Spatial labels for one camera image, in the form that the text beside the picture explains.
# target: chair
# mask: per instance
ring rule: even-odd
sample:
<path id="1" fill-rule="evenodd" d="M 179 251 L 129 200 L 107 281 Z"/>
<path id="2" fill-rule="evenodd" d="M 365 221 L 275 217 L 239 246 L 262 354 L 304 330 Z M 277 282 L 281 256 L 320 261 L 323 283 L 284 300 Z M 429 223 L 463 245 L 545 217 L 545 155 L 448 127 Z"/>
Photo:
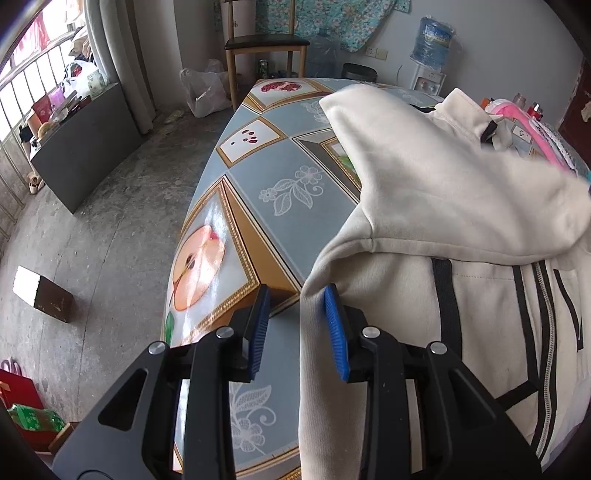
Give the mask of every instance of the chair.
<path id="1" fill-rule="evenodd" d="M 234 9 L 233 0 L 227 0 L 228 5 L 228 41 L 225 45 L 226 59 L 228 61 L 228 79 L 230 81 L 230 95 L 234 111 L 238 108 L 238 91 L 236 87 L 236 61 L 235 55 L 242 53 L 261 53 L 266 51 L 287 52 L 287 72 L 291 73 L 293 53 L 300 52 L 300 68 L 298 77 L 303 77 L 306 72 L 306 50 L 310 42 L 304 38 L 294 35 L 294 24 L 296 20 L 296 0 L 291 0 L 289 33 L 272 33 L 259 35 L 245 35 L 234 37 Z"/>

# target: flower pattern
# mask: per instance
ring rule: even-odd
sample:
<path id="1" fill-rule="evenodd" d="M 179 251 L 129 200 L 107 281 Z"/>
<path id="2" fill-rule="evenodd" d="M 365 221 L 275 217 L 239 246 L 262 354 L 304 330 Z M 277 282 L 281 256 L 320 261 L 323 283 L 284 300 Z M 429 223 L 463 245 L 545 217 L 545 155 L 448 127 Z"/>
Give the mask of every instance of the flower pattern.
<path id="1" fill-rule="evenodd" d="M 275 200 L 277 198 L 277 190 L 270 188 L 261 190 L 261 194 L 259 195 L 259 199 L 263 202 L 267 203 L 271 200 Z"/>
<path id="2" fill-rule="evenodd" d="M 322 180 L 322 174 L 318 172 L 318 168 L 307 167 L 306 165 L 300 167 L 300 169 L 295 173 L 295 177 L 300 179 L 302 185 L 315 185 L 319 180 Z"/>
<path id="3" fill-rule="evenodd" d="M 290 0 L 256 0 L 256 31 L 286 33 Z M 296 0 L 295 33 L 312 38 L 327 27 L 341 47 L 361 49 L 392 9 L 410 10 L 410 0 Z"/>
<path id="4" fill-rule="evenodd" d="M 321 124 L 328 125 L 329 120 L 326 118 L 326 115 L 324 114 L 324 110 L 322 110 L 322 107 L 320 106 L 318 101 L 315 101 L 312 103 L 302 102 L 301 105 L 306 110 L 308 110 L 310 113 L 314 114 L 314 120 L 316 120 L 317 122 L 320 122 Z"/>
<path id="5" fill-rule="evenodd" d="M 275 216 L 281 216 L 291 209 L 291 195 L 311 209 L 314 205 L 312 197 L 318 197 L 324 193 L 324 189 L 317 185 L 322 180 L 322 173 L 316 167 L 303 165 L 296 171 L 294 179 L 281 179 L 270 189 L 261 190 L 259 198 L 267 203 L 273 200 Z"/>
<path id="6" fill-rule="evenodd" d="M 272 426 L 277 421 L 275 412 L 265 403 L 271 396 L 271 386 L 257 390 L 249 390 L 238 395 L 242 383 L 230 382 L 228 390 L 230 394 L 230 427 L 232 429 L 232 448 L 242 450 L 245 453 L 259 452 L 264 455 L 259 447 L 265 444 L 265 436 L 261 425 Z M 263 410 L 272 415 L 271 420 L 263 413 L 259 416 L 258 423 L 251 422 L 251 415 Z"/>
<path id="7" fill-rule="evenodd" d="M 240 448 L 243 452 L 250 453 L 265 444 L 265 437 L 262 435 L 262 428 L 259 424 L 253 423 L 246 417 L 238 419 L 237 424 L 232 423 L 232 447 Z"/>

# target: curtain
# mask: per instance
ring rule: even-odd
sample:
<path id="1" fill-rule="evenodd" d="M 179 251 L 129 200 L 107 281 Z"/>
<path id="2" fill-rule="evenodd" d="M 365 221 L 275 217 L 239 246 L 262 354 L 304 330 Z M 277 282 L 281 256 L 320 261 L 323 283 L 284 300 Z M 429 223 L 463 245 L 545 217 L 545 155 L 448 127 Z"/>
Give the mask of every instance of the curtain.
<path id="1" fill-rule="evenodd" d="M 109 83 L 121 83 L 135 123 L 144 134 L 153 129 L 156 112 L 142 74 L 141 49 L 132 34 L 135 18 L 128 15 L 129 1 L 133 0 L 84 0 L 86 28 L 98 68 Z"/>

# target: zipper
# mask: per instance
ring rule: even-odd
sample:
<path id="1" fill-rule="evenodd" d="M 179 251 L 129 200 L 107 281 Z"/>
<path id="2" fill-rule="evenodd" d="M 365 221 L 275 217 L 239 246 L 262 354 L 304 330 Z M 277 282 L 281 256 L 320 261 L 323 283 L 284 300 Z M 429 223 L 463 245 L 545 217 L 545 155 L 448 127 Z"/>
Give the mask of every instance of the zipper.
<path id="1" fill-rule="evenodd" d="M 538 443 L 538 448 L 535 451 L 535 454 L 538 457 L 540 457 L 542 452 L 544 451 L 544 446 L 548 441 L 548 433 L 550 431 L 550 422 L 552 416 L 552 401 L 550 399 L 550 376 L 552 372 L 552 365 L 554 363 L 554 348 L 556 345 L 556 324 L 554 322 L 554 310 L 552 309 L 552 304 L 550 303 L 550 296 L 548 295 L 548 290 L 546 289 L 544 277 L 542 276 L 542 269 L 539 263 L 535 263 L 534 266 L 535 274 L 538 278 L 538 283 L 540 285 L 542 295 L 544 296 L 544 302 L 546 303 L 546 309 L 548 310 L 548 330 L 550 332 L 548 336 L 548 361 L 546 363 L 546 370 L 543 372 L 543 394 L 545 409 L 544 428 L 542 429 L 542 435 L 540 437 L 540 442 Z"/>

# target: hood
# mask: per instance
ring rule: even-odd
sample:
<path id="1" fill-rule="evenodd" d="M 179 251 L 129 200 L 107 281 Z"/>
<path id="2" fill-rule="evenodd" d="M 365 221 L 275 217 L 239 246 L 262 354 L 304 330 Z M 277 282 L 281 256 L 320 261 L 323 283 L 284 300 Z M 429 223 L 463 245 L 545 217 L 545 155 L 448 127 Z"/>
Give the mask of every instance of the hood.
<path id="1" fill-rule="evenodd" d="M 460 90 L 428 114 L 368 85 L 320 105 L 361 180 L 371 251 L 521 265 L 564 253 L 589 227 L 589 185 L 483 148 L 491 117 Z"/>

